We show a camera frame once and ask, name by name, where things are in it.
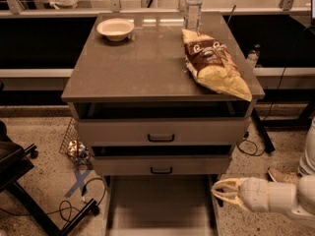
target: brown snack bag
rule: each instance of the brown snack bag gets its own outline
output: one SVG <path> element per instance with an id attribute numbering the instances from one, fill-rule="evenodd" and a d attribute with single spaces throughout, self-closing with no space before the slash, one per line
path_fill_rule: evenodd
<path id="1" fill-rule="evenodd" d="M 188 29 L 183 29 L 182 35 L 186 65 L 198 84 L 217 93 L 252 100 L 252 94 L 225 44 L 209 35 Z"/>

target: plastic water bottle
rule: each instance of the plastic water bottle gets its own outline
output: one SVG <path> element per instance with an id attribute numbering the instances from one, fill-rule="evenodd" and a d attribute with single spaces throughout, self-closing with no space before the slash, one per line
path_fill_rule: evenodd
<path id="1" fill-rule="evenodd" d="M 185 0 L 184 27 L 188 30 L 199 30 L 203 0 Z"/>
<path id="2" fill-rule="evenodd" d="M 248 52 L 247 63 L 254 69 L 260 56 L 260 44 L 256 43 L 254 47 Z"/>

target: wire basket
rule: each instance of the wire basket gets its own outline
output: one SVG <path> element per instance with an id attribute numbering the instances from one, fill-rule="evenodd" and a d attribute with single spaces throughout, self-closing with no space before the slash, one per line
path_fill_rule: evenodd
<path id="1" fill-rule="evenodd" d="M 88 148 L 80 142 L 73 118 L 69 122 L 59 152 L 65 154 L 78 168 L 92 169 L 90 163 L 91 154 Z"/>

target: black chair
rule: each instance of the black chair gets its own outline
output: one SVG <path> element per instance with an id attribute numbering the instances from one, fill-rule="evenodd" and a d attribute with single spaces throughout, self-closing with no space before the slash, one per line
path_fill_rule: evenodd
<path id="1" fill-rule="evenodd" d="M 0 81 L 0 91 L 2 88 L 3 84 Z M 30 145 L 23 149 L 13 143 L 7 136 L 6 125 L 0 120 L 0 193 L 7 190 L 15 196 L 47 235 L 68 235 L 86 215 L 98 212 L 96 201 L 91 199 L 64 228 L 59 229 L 17 182 L 19 178 L 33 169 L 29 154 L 32 158 L 37 157 L 36 146 Z"/>

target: blue tape mark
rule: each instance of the blue tape mark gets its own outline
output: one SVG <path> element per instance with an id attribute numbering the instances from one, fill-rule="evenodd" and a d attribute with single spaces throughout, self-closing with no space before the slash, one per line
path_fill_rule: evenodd
<path id="1" fill-rule="evenodd" d="M 77 178 L 77 182 L 70 188 L 70 190 L 66 193 L 65 197 L 70 198 L 73 193 L 80 188 L 81 192 L 83 188 L 85 187 L 85 179 L 86 177 L 90 174 L 91 170 L 87 169 L 82 175 L 79 169 L 76 169 L 75 171 L 75 176 Z"/>

